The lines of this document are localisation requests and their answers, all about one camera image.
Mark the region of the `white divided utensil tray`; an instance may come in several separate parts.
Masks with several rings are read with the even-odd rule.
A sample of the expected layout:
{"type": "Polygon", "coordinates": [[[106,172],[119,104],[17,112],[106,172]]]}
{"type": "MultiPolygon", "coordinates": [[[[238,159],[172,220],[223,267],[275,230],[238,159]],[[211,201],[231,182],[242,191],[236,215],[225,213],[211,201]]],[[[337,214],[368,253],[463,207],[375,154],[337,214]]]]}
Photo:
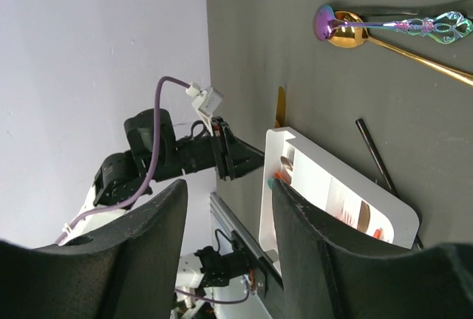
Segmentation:
{"type": "Polygon", "coordinates": [[[370,226],[365,235],[373,237],[375,230],[381,228],[380,241],[408,250],[413,248],[420,220],[409,205],[296,130],[275,128],[268,130],[265,137],[259,223],[259,245],[275,267],[279,266],[279,252],[272,190],[267,180],[275,178],[273,175],[279,172],[287,182],[281,156],[293,163],[293,178],[291,183],[288,182],[289,186],[310,204],[357,230],[361,202],[365,201],[370,206],[370,226]]]}

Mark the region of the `orange plastic spoon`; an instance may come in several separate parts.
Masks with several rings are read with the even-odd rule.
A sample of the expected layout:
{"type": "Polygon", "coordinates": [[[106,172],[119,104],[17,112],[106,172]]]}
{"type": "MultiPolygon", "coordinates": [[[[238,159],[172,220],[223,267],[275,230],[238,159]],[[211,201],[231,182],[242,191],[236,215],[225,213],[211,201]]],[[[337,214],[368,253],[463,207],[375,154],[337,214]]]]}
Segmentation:
{"type": "Polygon", "coordinates": [[[282,176],[282,174],[279,173],[279,172],[276,172],[273,176],[274,176],[276,179],[283,179],[283,180],[285,180],[285,178],[284,178],[284,177],[282,176]]]}

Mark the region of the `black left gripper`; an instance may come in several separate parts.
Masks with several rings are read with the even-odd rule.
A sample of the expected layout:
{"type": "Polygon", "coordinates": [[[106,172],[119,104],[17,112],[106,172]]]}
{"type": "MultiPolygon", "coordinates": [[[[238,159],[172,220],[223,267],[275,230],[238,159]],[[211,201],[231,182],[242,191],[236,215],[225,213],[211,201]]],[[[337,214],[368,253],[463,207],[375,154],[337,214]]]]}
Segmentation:
{"type": "MultiPolygon", "coordinates": [[[[191,106],[198,120],[191,125],[187,136],[174,141],[174,178],[194,174],[217,166],[217,132],[219,122],[214,112],[223,96],[214,88],[202,89],[198,85],[187,85],[186,94],[192,98],[191,106]]],[[[264,152],[238,138],[228,129],[229,177],[239,179],[264,165],[264,152]]]]}

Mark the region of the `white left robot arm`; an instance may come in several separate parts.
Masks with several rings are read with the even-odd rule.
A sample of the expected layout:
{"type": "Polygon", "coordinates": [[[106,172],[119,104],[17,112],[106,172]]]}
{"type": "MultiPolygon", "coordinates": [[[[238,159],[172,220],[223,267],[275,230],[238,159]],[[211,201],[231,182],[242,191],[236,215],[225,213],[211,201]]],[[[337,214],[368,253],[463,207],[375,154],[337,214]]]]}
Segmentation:
{"type": "Polygon", "coordinates": [[[234,135],[229,125],[213,115],[222,95],[172,77],[158,81],[154,108],[124,123],[130,149],[107,157],[99,167],[84,206],[63,226],[56,244],[64,245],[90,230],[122,216],[142,196],[152,194],[150,182],[162,182],[209,168],[223,180],[239,179],[264,164],[264,154],[234,135]],[[192,98],[202,126],[199,134],[177,139],[168,111],[160,106],[165,82],[176,83],[192,98]]]}

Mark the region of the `gold metal knife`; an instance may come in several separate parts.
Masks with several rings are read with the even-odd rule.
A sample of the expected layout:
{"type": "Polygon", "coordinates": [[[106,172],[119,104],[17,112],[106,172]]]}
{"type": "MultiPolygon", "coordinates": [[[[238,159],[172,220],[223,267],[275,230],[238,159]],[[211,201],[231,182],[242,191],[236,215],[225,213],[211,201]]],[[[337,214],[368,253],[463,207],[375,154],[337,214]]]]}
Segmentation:
{"type": "Polygon", "coordinates": [[[281,128],[285,124],[285,109],[286,109],[286,98],[285,89],[280,86],[278,88],[277,102],[276,102],[276,116],[275,116],[275,128],[281,128]]]}

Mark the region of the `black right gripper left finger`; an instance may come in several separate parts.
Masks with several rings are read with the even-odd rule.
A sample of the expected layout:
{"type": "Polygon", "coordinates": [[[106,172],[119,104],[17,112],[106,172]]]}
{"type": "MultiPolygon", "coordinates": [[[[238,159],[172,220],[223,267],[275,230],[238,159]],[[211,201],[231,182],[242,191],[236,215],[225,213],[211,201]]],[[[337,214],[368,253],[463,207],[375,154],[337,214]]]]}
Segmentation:
{"type": "Polygon", "coordinates": [[[183,242],[187,184],[68,241],[1,243],[2,318],[169,318],[183,242]]]}

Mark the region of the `orange plastic knife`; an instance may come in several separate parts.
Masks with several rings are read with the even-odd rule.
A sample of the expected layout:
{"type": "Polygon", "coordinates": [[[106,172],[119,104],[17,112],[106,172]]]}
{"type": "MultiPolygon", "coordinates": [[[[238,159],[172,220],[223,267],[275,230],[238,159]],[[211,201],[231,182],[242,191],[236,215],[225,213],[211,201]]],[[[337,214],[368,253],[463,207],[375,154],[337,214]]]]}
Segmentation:
{"type": "Polygon", "coordinates": [[[375,239],[381,239],[381,236],[383,235],[383,230],[381,228],[378,228],[375,230],[373,237],[375,239]]]}

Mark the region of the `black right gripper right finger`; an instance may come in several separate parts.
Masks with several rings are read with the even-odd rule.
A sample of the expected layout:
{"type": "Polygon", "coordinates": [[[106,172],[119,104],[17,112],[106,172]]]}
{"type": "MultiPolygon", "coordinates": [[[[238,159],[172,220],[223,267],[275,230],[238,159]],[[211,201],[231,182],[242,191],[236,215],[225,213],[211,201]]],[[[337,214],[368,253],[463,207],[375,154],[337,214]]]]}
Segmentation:
{"type": "Polygon", "coordinates": [[[351,228],[282,181],[272,192],[287,318],[470,318],[472,246],[408,250],[351,228]]]}

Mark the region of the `brown translucent utensil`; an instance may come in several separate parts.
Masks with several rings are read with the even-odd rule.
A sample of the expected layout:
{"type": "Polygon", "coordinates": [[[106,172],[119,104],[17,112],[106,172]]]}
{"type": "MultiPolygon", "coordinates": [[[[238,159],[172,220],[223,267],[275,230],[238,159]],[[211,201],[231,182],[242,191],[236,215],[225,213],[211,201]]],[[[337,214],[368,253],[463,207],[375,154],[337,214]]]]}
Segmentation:
{"type": "Polygon", "coordinates": [[[370,206],[365,202],[361,202],[360,211],[358,215],[357,230],[366,233],[370,226],[370,206]]]}

